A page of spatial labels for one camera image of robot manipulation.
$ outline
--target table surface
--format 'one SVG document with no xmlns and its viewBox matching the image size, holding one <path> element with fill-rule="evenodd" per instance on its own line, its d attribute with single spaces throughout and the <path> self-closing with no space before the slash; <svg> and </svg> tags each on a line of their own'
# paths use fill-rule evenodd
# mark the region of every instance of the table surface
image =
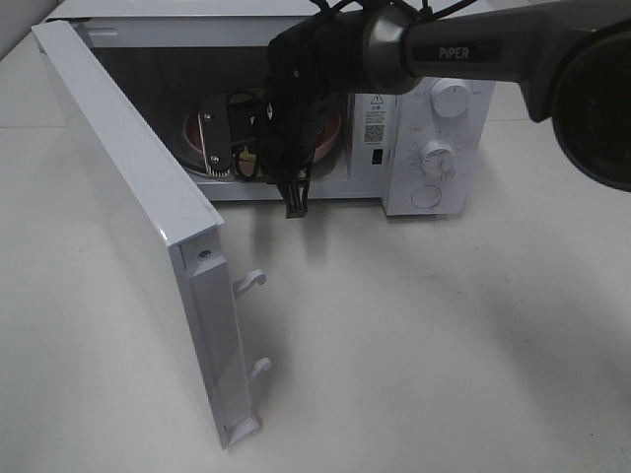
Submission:
<svg viewBox="0 0 631 473">
<path fill-rule="evenodd" d="M 35 42 L 0 63 L 0 471 L 631 469 L 628 194 L 501 85 L 464 212 L 222 204 L 263 429 L 222 451 L 129 284 Z"/>
</svg>

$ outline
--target white microwave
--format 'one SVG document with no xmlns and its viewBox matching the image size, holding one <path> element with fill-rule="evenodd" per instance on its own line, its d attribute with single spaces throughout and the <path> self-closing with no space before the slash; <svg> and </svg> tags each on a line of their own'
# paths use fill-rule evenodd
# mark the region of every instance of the white microwave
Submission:
<svg viewBox="0 0 631 473">
<path fill-rule="evenodd" d="M 308 0 L 66 0 L 34 27 L 112 240 L 203 382 L 223 447 L 259 427 L 249 383 L 268 361 L 246 365 L 234 301 L 265 276 L 230 278 L 212 202 L 280 198 L 251 166 L 248 107 L 267 43 L 315 12 Z M 311 198 L 378 198 L 388 216 L 459 212 L 493 87 L 426 78 L 405 96 L 342 97 Z M 226 122 L 211 140 L 213 101 Z M 211 148 L 230 155 L 227 172 L 209 167 Z"/>
</svg>

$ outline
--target robotic arm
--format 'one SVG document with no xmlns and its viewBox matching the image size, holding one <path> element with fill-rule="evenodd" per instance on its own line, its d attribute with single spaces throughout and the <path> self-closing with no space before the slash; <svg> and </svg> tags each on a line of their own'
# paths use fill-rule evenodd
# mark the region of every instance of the robotic arm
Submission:
<svg viewBox="0 0 631 473">
<path fill-rule="evenodd" d="M 257 152 L 287 204 L 307 213 L 316 138 L 340 93 L 404 94 L 425 76 L 517 82 L 533 121 L 589 177 L 631 191 L 631 4 L 566 0 L 443 20 L 402 0 L 328 7 L 274 38 Z"/>
</svg>

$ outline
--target open microwave door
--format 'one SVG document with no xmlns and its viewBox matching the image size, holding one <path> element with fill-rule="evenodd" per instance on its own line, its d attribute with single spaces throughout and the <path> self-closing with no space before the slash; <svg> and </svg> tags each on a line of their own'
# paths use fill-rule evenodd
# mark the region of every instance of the open microwave door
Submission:
<svg viewBox="0 0 631 473">
<path fill-rule="evenodd" d="M 174 338 L 169 349 L 187 377 L 200 384 L 201 374 L 203 401 L 226 447 L 258 428 L 235 297 L 264 275 L 252 272 L 233 284 L 219 241 L 221 216 L 73 27 L 56 21 L 34 33 L 105 227 Z"/>
</svg>

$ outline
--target dial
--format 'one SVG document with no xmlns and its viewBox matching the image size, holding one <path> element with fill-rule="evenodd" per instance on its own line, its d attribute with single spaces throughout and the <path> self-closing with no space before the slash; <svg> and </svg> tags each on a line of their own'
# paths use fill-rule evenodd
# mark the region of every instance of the dial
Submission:
<svg viewBox="0 0 631 473">
<path fill-rule="evenodd" d="M 456 118 L 469 109 L 471 89 L 462 79 L 441 79 L 432 88 L 432 105 L 443 118 Z"/>
<path fill-rule="evenodd" d="M 429 210 L 436 207 L 443 199 L 443 191 L 435 185 L 424 185 L 412 194 L 412 204 L 421 210 Z"/>
<path fill-rule="evenodd" d="M 434 140 L 421 149 L 420 164 L 425 174 L 442 179 L 452 178 L 456 174 L 456 153 L 449 143 Z"/>
</svg>

